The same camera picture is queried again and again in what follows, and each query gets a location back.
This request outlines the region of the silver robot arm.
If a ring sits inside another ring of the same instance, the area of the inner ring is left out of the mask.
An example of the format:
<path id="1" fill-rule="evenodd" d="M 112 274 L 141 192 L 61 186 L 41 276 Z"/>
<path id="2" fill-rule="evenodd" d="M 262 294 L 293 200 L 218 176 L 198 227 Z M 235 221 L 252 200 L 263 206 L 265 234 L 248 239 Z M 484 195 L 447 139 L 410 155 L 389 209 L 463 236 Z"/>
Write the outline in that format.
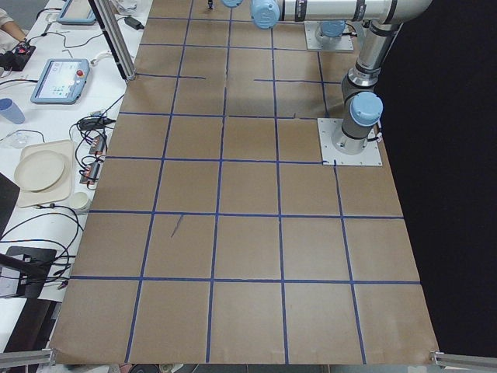
<path id="1" fill-rule="evenodd" d="M 375 93 L 381 66 L 403 23 L 420 16 L 430 1 L 252 1 L 251 18 L 260 29 L 279 21 L 368 21 L 368 31 L 354 67 L 342 80 L 344 116 L 332 134 L 341 153 L 360 154 L 381 118 L 383 103 Z"/>
<path id="2" fill-rule="evenodd" d="M 277 1 L 252 1 L 250 5 L 251 18 L 254 24 L 262 29 L 270 29 L 277 21 L 283 21 L 285 1 L 278 5 Z M 352 36 L 346 32 L 345 20 L 318 21 L 315 39 L 321 43 L 338 42 L 344 36 Z"/>

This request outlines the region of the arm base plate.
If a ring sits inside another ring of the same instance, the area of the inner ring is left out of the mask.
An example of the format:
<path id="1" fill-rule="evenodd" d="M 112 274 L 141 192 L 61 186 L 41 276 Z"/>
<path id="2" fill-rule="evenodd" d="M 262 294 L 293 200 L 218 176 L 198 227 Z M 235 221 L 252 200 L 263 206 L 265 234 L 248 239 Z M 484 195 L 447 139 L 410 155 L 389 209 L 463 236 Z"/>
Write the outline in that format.
<path id="1" fill-rule="evenodd" d="M 329 166 L 382 166 L 374 130 L 363 139 L 349 138 L 342 131 L 342 119 L 318 118 L 321 163 Z"/>
<path id="2" fill-rule="evenodd" d="M 345 20 L 305 21 L 305 39 L 310 51 L 352 53 L 351 31 Z"/>

